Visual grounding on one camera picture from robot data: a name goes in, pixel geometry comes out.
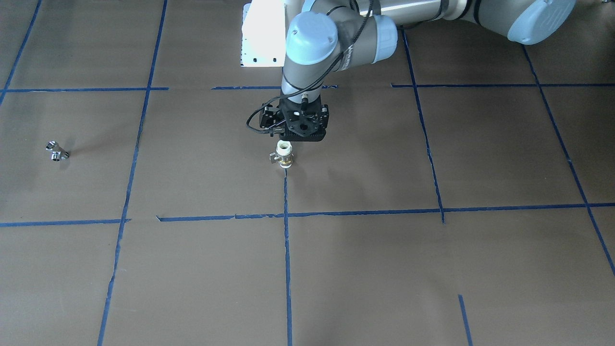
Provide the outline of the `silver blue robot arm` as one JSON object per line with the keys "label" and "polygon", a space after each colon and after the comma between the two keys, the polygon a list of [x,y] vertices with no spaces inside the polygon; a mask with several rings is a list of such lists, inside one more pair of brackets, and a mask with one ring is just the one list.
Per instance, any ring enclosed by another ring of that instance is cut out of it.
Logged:
{"label": "silver blue robot arm", "polygon": [[306,0],[286,31],[279,103],[263,105],[260,130],[285,141],[323,140],[330,117],[320,95],[325,77],[391,57],[403,25],[465,20],[533,45],[555,33],[575,5],[574,0]]}

